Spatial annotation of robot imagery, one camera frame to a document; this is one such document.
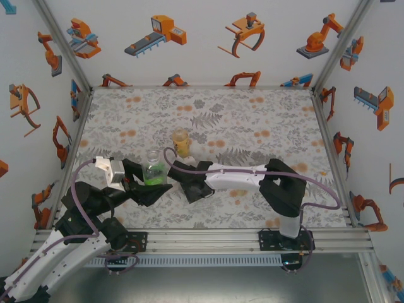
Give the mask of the aluminium frame post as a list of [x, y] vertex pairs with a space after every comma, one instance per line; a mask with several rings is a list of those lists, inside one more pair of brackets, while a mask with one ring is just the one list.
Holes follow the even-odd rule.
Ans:
[[54, 39], [54, 42], [59, 47], [62, 56], [65, 58], [69, 67], [71, 68], [73, 74], [76, 76], [76, 80], [78, 84], [81, 85], [81, 88], [87, 92], [87, 94], [91, 94], [92, 86], [87, 79], [85, 73], [83, 72], [79, 62], [76, 59], [74, 52], [71, 50], [69, 43], [64, 36], [61, 27], [59, 26], [56, 18], [52, 14], [48, 4], [45, 0], [31, 0], [41, 19], [45, 23], [46, 27], [50, 31], [50, 35]]
[[382, 275], [379, 260], [374, 252], [359, 253], [368, 303], [395, 303], [387, 281]]
[[375, 1], [376, 0], [360, 0], [358, 5], [355, 7], [351, 17], [348, 20], [348, 23], [346, 24], [340, 38], [338, 39], [338, 42], [336, 43], [335, 48], [331, 51], [329, 59], [326, 61], [324, 68], [320, 72], [318, 79], [313, 86], [314, 95], [319, 95], [322, 91], [328, 78], [338, 64], [339, 59], [345, 52], [348, 43], [353, 39], [353, 35], [358, 30], [360, 24], [362, 23], [369, 10], [372, 8], [372, 5], [375, 3]]

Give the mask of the clear bottle with green label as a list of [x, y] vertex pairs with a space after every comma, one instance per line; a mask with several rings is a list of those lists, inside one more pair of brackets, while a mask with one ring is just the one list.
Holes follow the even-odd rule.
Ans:
[[167, 183], [166, 166], [160, 159], [158, 151], [149, 151], [142, 163], [143, 180], [145, 185], [154, 186]]

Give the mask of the wide aluminium front rail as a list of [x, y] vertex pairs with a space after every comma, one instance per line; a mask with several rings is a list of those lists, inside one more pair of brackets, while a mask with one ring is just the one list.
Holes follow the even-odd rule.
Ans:
[[[259, 229], [146, 229], [144, 254], [260, 254]], [[368, 253], [374, 247], [363, 228], [312, 229], [315, 253]]]

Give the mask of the yellow tea bottle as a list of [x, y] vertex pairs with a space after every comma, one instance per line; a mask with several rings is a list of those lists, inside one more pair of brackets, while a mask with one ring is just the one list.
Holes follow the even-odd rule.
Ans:
[[175, 128], [172, 133], [174, 150], [179, 157], [186, 158], [190, 156], [190, 144], [188, 131], [182, 127]]

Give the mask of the aluminium side rail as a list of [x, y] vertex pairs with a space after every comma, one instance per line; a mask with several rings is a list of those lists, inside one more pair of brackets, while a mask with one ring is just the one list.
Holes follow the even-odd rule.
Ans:
[[91, 107], [91, 103], [93, 100], [94, 88], [91, 88], [90, 92], [85, 95], [84, 104], [82, 107], [82, 112], [80, 115], [80, 119], [78, 121], [78, 129], [76, 134], [73, 137], [73, 144], [71, 145], [70, 152], [67, 158], [66, 166], [62, 175], [62, 179], [60, 185], [57, 187], [57, 197], [55, 198], [52, 204], [52, 210], [50, 213], [49, 220], [47, 222], [47, 230], [50, 230], [54, 226], [54, 222], [56, 221], [56, 217], [60, 214], [61, 209], [61, 198], [67, 193], [69, 184], [71, 182], [71, 176], [73, 173], [73, 166], [76, 159], [76, 154], [80, 145], [81, 137], [83, 134], [83, 130], [85, 128], [86, 120], [88, 117], [88, 113]]
[[347, 183], [344, 179], [344, 174], [341, 173], [338, 165], [338, 155], [336, 154], [335, 147], [333, 144], [333, 137], [329, 131], [326, 118], [324, 116], [323, 108], [321, 106], [321, 101], [319, 97], [311, 91], [312, 104], [318, 120], [319, 129], [324, 142], [324, 147], [330, 164], [331, 172], [335, 181], [335, 187], [340, 198], [343, 209], [348, 213], [348, 227], [358, 227], [358, 221], [356, 219], [352, 203], [350, 202], [350, 196], [348, 193]]

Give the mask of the aluminium back rail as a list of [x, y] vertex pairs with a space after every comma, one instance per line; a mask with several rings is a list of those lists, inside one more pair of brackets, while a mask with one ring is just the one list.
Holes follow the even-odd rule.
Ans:
[[314, 87], [307, 86], [223, 86], [223, 85], [191, 85], [191, 86], [156, 86], [156, 85], [135, 85], [135, 86], [94, 86], [92, 90], [297, 90], [297, 91], [312, 91]]

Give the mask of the floral patterned table cover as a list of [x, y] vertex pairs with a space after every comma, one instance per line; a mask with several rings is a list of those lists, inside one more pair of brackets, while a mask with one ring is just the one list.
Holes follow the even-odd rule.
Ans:
[[[347, 212], [334, 210], [327, 189], [335, 181], [311, 94], [297, 90], [101, 90], [96, 91], [76, 154], [76, 164], [96, 156], [145, 160], [172, 146], [172, 133], [188, 131], [190, 154], [232, 166], [278, 158], [311, 178], [304, 197], [304, 225], [345, 227]], [[258, 193], [231, 197], [231, 189], [189, 204], [174, 184], [154, 205], [127, 201], [115, 217], [127, 228], [247, 229], [279, 225]]]

